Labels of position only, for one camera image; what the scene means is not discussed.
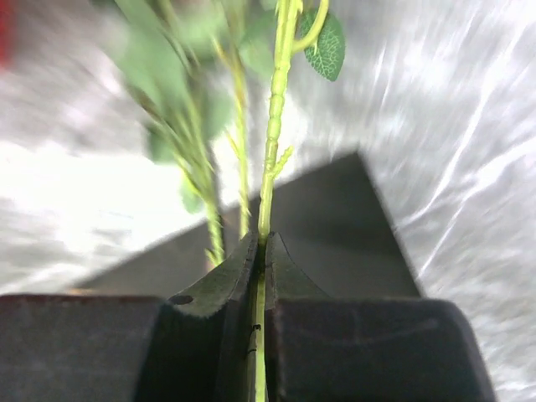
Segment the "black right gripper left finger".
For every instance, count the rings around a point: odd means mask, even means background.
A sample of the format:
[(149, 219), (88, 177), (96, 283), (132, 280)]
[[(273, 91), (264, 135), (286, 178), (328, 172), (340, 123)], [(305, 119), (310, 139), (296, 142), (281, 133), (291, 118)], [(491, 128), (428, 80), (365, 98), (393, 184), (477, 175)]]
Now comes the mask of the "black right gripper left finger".
[(3, 296), (2, 400), (246, 401), (256, 251), (246, 235), (167, 300)]

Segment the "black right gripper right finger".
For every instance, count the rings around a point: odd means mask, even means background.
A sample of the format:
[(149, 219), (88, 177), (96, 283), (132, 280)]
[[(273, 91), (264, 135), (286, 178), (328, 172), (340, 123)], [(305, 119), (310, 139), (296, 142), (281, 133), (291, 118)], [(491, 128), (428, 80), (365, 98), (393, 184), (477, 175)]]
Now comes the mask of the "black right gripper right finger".
[(272, 401), (494, 401), (472, 327), (450, 301), (335, 299), (279, 234), (265, 253)]

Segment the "black wrapping paper cone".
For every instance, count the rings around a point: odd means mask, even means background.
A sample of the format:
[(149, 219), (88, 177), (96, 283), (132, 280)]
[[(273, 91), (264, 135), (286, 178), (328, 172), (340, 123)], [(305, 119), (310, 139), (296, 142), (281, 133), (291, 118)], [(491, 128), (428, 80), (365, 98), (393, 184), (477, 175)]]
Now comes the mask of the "black wrapping paper cone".
[[(281, 235), (296, 265), (330, 296), (413, 297), (421, 293), (358, 152), (277, 187), (271, 228)], [(100, 294), (168, 297), (205, 274), (208, 246), (207, 225), (196, 224), (75, 287)]]

